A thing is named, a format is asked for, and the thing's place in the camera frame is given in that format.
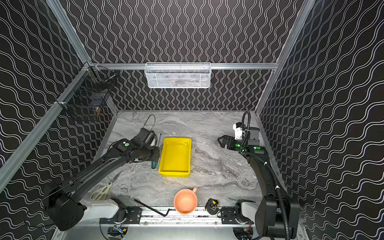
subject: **yellow tray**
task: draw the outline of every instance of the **yellow tray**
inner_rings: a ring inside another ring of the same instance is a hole
[[[163,177],[189,177],[192,140],[184,137],[164,139],[159,173]]]

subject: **black wavy patterned wallpaper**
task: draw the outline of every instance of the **black wavy patterned wallpaper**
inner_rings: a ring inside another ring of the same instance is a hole
[[[276,62],[303,0],[61,0],[95,63]]]
[[[149,88],[144,71],[121,71],[112,93],[120,110],[255,110],[271,70],[212,71],[210,88]]]
[[[384,1],[317,0],[261,119],[312,240],[384,239]]]
[[[77,122],[65,110],[53,122],[0,193],[0,239],[51,239],[56,226],[39,202],[43,185],[60,183],[92,163],[112,119],[105,109],[99,122]]]
[[[0,1],[0,167],[82,65],[44,0]]]

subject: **orange mug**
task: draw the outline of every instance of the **orange mug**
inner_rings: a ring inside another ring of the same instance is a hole
[[[182,215],[191,214],[197,207],[197,188],[193,190],[183,189],[175,195],[173,205],[178,213]]]

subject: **wavy white line pattern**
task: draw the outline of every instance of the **wavy white line pattern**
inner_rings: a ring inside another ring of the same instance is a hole
[[[121,110],[254,110],[271,70],[213,71],[210,88],[149,88],[144,71],[121,71],[111,93]]]
[[[318,0],[262,111],[310,239],[384,238],[384,2]]]
[[[95,63],[276,62],[302,2],[61,1]]]
[[[55,226],[29,228],[24,219],[31,226],[52,223],[38,203],[43,186],[72,177],[91,164],[112,120],[106,110],[99,122],[76,122],[62,111],[0,193],[0,239],[51,239]]]
[[[81,66],[44,0],[0,1],[0,167]]]

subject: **white mesh basket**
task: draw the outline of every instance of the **white mesh basket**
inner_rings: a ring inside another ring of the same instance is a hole
[[[209,88],[211,63],[146,63],[150,88]]]

